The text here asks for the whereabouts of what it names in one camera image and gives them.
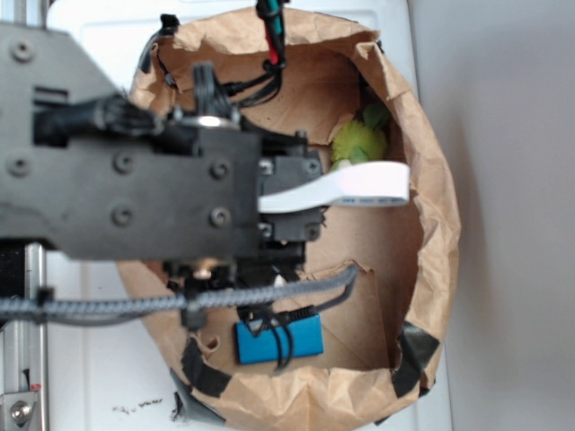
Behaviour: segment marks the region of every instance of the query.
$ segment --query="red wire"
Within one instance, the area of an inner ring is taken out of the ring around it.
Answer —
[[[279,54],[278,51],[274,48],[273,44],[271,43],[270,33],[266,28],[266,40],[268,41],[268,46],[270,47],[270,62],[272,65],[276,65],[279,62]]]

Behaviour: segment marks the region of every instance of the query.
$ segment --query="black electrical tape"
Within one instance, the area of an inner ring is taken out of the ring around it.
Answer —
[[[190,339],[185,348],[181,365],[191,385],[209,397],[219,398],[232,380],[231,375],[222,373],[204,362],[195,339]]]
[[[393,378],[397,398],[415,388],[440,345],[438,339],[408,321],[403,324],[399,341],[402,348],[402,363]]]
[[[208,407],[191,394],[191,388],[187,387],[178,377],[170,370],[170,376],[176,385],[176,417],[199,420],[213,425],[223,426],[226,420],[222,418],[213,408]]]

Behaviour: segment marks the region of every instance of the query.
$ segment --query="cable bundle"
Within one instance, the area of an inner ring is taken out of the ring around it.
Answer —
[[[250,108],[272,100],[279,93],[282,84],[282,72],[286,67],[286,45],[283,18],[283,0],[258,0],[256,11],[264,21],[266,40],[270,47],[270,58],[263,62],[265,73],[251,81],[224,84],[227,95],[232,97],[259,84],[257,92],[241,99],[240,108]]]

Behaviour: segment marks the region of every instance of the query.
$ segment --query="yellow-green object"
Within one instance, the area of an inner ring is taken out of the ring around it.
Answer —
[[[351,119],[333,139],[332,162],[349,160],[355,164],[381,160],[386,147],[382,130],[372,130],[361,121]]]

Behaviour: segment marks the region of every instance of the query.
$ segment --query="white plastic strip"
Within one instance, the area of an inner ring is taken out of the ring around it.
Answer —
[[[410,198],[410,168],[369,162],[330,172],[295,189],[260,198],[260,213],[293,213],[323,206],[395,207]]]

